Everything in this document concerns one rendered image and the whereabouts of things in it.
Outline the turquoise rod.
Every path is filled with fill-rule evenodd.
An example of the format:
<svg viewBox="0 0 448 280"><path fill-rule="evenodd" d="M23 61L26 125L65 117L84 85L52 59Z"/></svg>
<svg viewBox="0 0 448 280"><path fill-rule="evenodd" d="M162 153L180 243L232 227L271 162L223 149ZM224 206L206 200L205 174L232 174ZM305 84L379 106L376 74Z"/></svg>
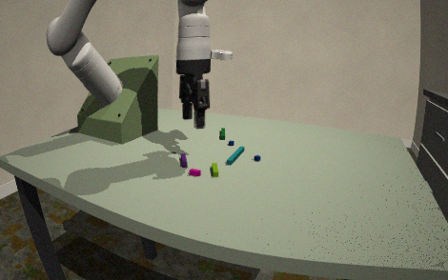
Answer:
<svg viewBox="0 0 448 280"><path fill-rule="evenodd" d="M244 147L239 147L227 160L227 165L232 165L233 162L241 155L241 153L244 151Z"/></svg>

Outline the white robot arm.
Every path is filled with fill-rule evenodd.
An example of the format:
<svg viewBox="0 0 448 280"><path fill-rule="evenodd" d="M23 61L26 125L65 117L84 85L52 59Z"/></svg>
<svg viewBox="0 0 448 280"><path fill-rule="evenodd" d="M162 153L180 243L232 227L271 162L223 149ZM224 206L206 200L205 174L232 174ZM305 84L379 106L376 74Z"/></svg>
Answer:
<svg viewBox="0 0 448 280"><path fill-rule="evenodd" d="M208 0L177 0L179 26L176 60L233 60L231 51L211 50ZM96 0L69 0L60 17L47 28L52 54L61 56L68 68L98 102L107 106L121 93L123 83L82 32ZM202 15L203 14L203 15Z"/></svg>

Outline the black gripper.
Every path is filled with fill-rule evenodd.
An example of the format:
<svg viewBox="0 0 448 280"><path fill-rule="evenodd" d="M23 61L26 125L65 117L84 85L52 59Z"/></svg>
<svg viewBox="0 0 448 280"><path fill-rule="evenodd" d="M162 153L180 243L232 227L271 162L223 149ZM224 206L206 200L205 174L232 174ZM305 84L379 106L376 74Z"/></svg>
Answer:
<svg viewBox="0 0 448 280"><path fill-rule="evenodd" d="M205 110L210 108L210 90L209 79L203 79L203 74L210 71L211 59L176 60L176 73L184 74L180 75L179 86L182 116L184 120L192 119L194 109L194 127L197 130L206 127Z"/></svg>

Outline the magenta rod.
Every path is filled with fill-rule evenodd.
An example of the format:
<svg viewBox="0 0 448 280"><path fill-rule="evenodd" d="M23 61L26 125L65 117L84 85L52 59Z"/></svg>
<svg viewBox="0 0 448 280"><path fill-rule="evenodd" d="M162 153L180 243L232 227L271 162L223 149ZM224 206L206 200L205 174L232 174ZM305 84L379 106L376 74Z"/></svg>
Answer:
<svg viewBox="0 0 448 280"><path fill-rule="evenodd" d="M201 170L190 169L190 175L199 177L201 175Z"/></svg>

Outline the purple rod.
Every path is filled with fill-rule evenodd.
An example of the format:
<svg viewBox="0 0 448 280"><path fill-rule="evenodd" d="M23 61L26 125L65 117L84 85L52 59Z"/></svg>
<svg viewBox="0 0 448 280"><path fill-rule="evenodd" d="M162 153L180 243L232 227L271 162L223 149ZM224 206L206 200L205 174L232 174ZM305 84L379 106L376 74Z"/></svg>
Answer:
<svg viewBox="0 0 448 280"><path fill-rule="evenodd" d="M185 153L181 153L181 162L182 162L182 168L187 168L187 159L186 159L186 154Z"/></svg>

